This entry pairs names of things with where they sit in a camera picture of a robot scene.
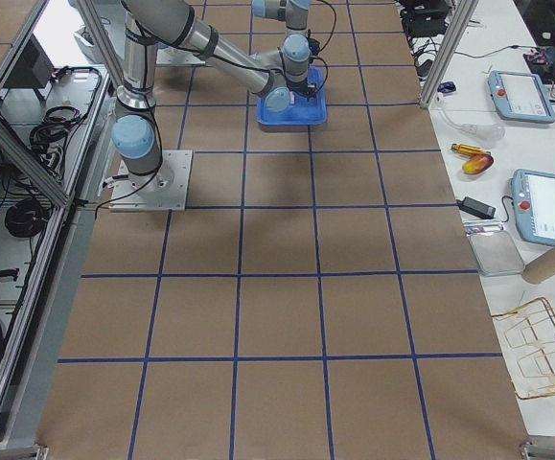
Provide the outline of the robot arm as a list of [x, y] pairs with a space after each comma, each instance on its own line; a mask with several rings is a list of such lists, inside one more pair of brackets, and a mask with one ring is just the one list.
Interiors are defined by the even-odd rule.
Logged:
[[272, 115], [287, 115], [290, 98], [312, 98], [313, 54], [304, 32], [306, 1], [256, 1], [256, 16], [286, 27], [282, 44], [249, 54], [201, 19], [186, 1], [126, 1], [125, 113], [157, 115], [166, 142], [179, 139], [200, 154], [191, 169], [195, 206], [230, 206], [252, 194], [256, 205], [293, 204], [311, 192], [305, 147], [265, 152], [249, 146], [245, 130], [255, 99]]
[[319, 42], [311, 37], [308, 29], [310, 8], [309, 0], [252, 1], [252, 12], [255, 17], [282, 22], [286, 26], [286, 38], [282, 50], [297, 58], [299, 58], [297, 51], [307, 50], [311, 57], [316, 57], [321, 52]]

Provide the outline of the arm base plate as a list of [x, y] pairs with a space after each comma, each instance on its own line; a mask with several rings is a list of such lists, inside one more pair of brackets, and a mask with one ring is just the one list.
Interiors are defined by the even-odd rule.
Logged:
[[150, 175], [145, 179], [129, 175], [125, 162], [121, 160], [118, 174], [126, 178], [114, 182], [108, 209], [112, 212], [184, 211], [192, 163], [191, 150], [164, 150], [157, 176], [141, 189]]

